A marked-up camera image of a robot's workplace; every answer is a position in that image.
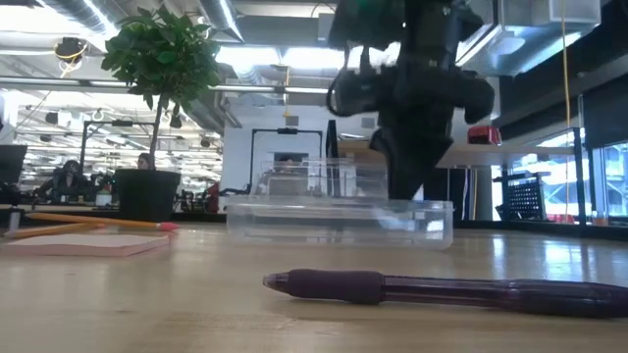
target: person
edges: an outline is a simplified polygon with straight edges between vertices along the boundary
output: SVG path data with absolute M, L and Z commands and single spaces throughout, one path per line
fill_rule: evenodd
M 70 198 L 84 196 L 86 185 L 87 179 L 80 174 L 79 162 L 68 161 L 62 169 L 55 170 L 52 178 L 35 190 L 35 195 L 56 203 L 68 202 Z
M 148 153 L 142 153 L 137 157 L 137 168 L 142 170 L 154 171 L 155 162 Z

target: red object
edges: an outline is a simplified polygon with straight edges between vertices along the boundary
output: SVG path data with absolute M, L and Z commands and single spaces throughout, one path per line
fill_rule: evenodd
M 501 145 L 501 134 L 494 126 L 472 126 L 467 132 L 467 142 L 470 144 Z

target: clear plastic container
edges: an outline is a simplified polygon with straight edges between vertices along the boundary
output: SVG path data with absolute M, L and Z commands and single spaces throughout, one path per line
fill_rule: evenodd
M 251 195 L 370 197 L 386 199 L 386 167 L 350 160 L 265 162 Z
M 239 241 L 443 250 L 453 241 L 452 218 L 450 202 L 236 196 L 229 199 L 227 228 Z

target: tree trunk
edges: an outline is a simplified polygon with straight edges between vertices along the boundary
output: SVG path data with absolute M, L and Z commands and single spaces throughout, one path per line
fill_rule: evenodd
M 157 117 L 155 118 L 155 127 L 153 128 L 153 138 L 150 140 L 150 157 L 155 161 L 155 150 L 157 149 L 157 136 L 159 135 L 159 124 L 161 123 L 162 100 L 164 95 L 159 95 L 157 101 Z

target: computer monitor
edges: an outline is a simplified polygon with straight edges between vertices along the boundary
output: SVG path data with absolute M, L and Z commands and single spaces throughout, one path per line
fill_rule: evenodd
M 0 145 L 0 182 L 20 181 L 27 149 L 24 145 Z

